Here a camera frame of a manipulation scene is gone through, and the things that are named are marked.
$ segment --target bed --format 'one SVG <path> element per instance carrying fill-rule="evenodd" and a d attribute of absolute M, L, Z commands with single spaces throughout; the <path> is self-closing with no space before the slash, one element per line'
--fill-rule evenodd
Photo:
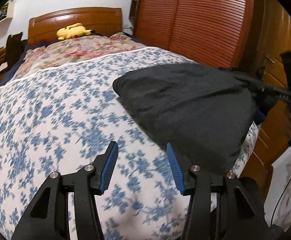
<path fill-rule="evenodd" d="M 119 8 L 91 7 L 30 19 L 33 47 L 0 87 L 0 232 L 6 239 L 52 171 L 76 172 L 111 140 L 119 145 L 118 161 L 109 189 L 96 196 L 105 239 L 181 235 L 189 197 L 177 191 L 165 152 L 127 113 L 112 82 L 130 70 L 193 61 L 133 41 L 120 32 L 121 17 Z M 109 36 L 53 41 L 58 29 L 76 22 Z M 253 123 L 231 169 L 237 176 L 258 131 Z M 211 210 L 215 206 L 212 194 Z M 73 195 L 69 226 L 71 239 L 77 239 Z"/>

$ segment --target metal screw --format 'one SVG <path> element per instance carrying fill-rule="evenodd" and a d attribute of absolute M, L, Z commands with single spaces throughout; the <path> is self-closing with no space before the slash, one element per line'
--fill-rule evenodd
<path fill-rule="evenodd" d="M 88 165 L 86 165 L 85 167 L 84 167 L 84 169 L 86 170 L 86 171 L 91 171 L 91 170 L 93 170 L 93 165 L 91 165 L 91 164 L 88 164 Z"/>
<path fill-rule="evenodd" d="M 235 174 L 234 173 L 232 173 L 232 172 L 227 172 L 227 178 L 228 179 L 234 179 L 236 176 L 235 176 Z"/>
<path fill-rule="evenodd" d="M 52 179 L 55 179 L 58 176 L 59 176 L 59 173 L 57 173 L 56 171 L 50 173 L 50 178 Z"/>
<path fill-rule="evenodd" d="M 190 169 L 191 169 L 192 171 L 199 171 L 199 170 L 200 170 L 200 166 L 198 166 L 198 165 L 192 165 L 192 166 L 190 167 Z"/>

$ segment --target pikachu plush toy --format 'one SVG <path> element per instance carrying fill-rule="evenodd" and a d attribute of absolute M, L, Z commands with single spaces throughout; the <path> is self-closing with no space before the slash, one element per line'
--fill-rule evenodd
<path fill-rule="evenodd" d="M 57 31 L 56 35 L 58 36 L 59 41 L 63 41 L 65 39 L 77 38 L 84 35 L 91 34 L 91 30 L 86 30 L 85 27 L 81 23 L 76 23 L 65 28 L 62 28 Z"/>

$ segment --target pink floral quilt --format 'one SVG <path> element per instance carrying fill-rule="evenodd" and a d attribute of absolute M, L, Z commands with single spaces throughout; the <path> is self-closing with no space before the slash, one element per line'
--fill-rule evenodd
<path fill-rule="evenodd" d="M 47 47 L 28 50 L 24 63 L 10 81 L 29 76 L 40 69 L 144 47 L 124 33 L 116 33 L 110 37 L 92 35 L 60 41 Z"/>

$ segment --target black wire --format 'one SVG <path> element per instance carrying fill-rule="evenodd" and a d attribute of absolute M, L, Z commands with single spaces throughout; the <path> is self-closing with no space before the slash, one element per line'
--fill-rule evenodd
<path fill-rule="evenodd" d="M 291 178 L 289 179 L 287 186 L 284 188 L 284 191 L 282 192 L 282 194 L 281 194 L 281 196 L 280 196 L 280 198 L 279 198 L 279 200 L 278 200 L 278 202 L 277 202 L 277 204 L 276 204 L 275 210 L 273 211 L 273 214 L 272 214 L 272 218 L 271 218 L 270 226 L 272 226 L 272 221 L 273 221 L 273 217 L 275 216 L 275 212 L 276 212 L 277 206 L 279 205 L 279 202 L 280 202 L 282 196 L 284 195 L 284 192 L 286 191 L 287 187 L 289 186 L 289 183 L 290 183 L 290 182 L 291 182 Z"/>

